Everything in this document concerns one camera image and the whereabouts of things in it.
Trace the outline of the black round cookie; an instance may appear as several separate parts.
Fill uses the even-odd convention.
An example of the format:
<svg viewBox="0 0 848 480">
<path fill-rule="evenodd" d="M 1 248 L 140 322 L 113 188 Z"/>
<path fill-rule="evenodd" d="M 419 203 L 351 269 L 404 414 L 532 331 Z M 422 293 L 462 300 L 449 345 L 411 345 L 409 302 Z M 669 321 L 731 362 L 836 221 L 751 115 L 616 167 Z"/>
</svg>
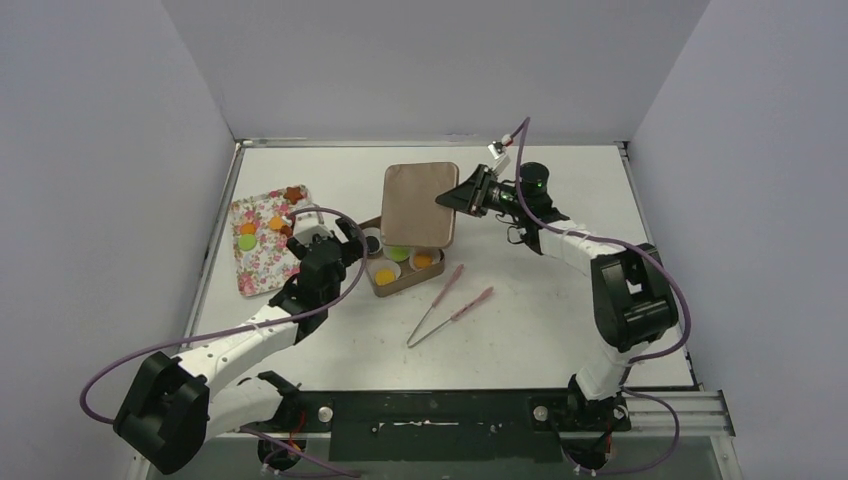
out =
<svg viewBox="0 0 848 480">
<path fill-rule="evenodd" d="M 382 243 L 377 237 L 368 236 L 366 238 L 367 252 L 369 256 L 377 255 L 382 249 Z"/>
</svg>

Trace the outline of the brown box lid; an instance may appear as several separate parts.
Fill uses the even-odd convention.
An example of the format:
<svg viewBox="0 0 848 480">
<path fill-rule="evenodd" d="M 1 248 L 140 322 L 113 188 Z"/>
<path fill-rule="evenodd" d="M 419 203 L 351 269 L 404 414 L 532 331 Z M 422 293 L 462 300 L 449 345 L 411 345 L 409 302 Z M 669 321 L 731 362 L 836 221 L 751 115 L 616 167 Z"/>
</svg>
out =
<svg viewBox="0 0 848 480">
<path fill-rule="evenodd" d="M 436 198 L 458 185 L 452 162 L 395 164 L 384 173 L 381 231 L 390 246 L 447 248 L 455 231 L 455 213 Z"/>
</svg>

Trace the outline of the orange flower cookie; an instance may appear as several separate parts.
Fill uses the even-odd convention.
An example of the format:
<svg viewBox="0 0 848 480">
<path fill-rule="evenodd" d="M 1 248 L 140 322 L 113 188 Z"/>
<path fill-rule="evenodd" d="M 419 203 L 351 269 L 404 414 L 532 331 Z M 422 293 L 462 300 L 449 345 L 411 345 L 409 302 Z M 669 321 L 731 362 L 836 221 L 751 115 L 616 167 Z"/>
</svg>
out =
<svg viewBox="0 0 848 480">
<path fill-rule="evenodd" d="M 423 270 L 429 268 L 433 263 L 433 257 L 426 253 L 417 253 L 412 258 L 412 266 L 415 270 Z"/>
</svg>

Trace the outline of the pink cat paw tongs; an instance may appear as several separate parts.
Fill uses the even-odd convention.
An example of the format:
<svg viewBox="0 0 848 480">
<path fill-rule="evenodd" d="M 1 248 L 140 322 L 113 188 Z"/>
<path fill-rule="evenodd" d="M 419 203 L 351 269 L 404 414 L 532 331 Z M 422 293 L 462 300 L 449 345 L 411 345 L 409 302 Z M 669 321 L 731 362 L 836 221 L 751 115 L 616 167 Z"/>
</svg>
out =
<svg viewBox="0 0 848 480">
<path fill-rule="evenodd" d="M 457 266 L 423 311 L 406 338 L 405 346 L 408 349 L 417 347 L 449 325 L 469 316 L 472 310 L 494 295 L 493 286 L 472 291 L 467 286 L 465 270 L 464 264 Z"/>
</svg>

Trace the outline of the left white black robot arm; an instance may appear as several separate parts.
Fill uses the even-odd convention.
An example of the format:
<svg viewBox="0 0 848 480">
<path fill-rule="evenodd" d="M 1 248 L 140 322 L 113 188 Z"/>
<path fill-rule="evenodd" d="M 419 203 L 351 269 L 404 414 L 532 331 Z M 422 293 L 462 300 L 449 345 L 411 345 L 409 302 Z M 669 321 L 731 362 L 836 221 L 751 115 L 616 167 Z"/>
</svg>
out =
<svg viewBox="0 0 848 480">
<path fill-rule="evenodd" d="M 295 220 L 287 246 L 299 271 L 254 315 L 189 339 L 175 355 L 157 347 L 140 364 L 112 428 L 161 473 L 179 471 L 223 433 L 264 421 L 284 430 L 297 421 L 296 388 L 273 372 L 248 372 L 313 333 L 345 296 L 348 267 L 366 263 L 362 229 L 337 213 L 331 230 L 321 213 L 312 207 Z"/>
</svg>

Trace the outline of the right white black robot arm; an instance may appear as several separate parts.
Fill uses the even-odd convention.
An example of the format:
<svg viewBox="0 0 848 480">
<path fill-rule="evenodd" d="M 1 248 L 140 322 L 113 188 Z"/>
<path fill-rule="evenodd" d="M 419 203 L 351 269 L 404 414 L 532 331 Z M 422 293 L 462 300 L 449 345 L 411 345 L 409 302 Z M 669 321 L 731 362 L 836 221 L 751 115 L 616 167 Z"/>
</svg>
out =
<svg viewBox="0 0 848 480">
<path fill-rule="evenodd" d="M 519 168 L 515 180 L 500 181 L 480 165 L 435 201 L 474 217 L 490 211 L 508 216 L 520 243 L 588 277 L 597 334 L 586 361 L 569 380 L 565 416 L 589 430 L 620 405 L 632 360 L 675 327 L 679 314 L 670 282 L 658 269 L 656 249 L 642 244 L 631 250 L 596 240 L 554 206 L 549 175 L 546 166 L 530 162 Z"/>
</svg>

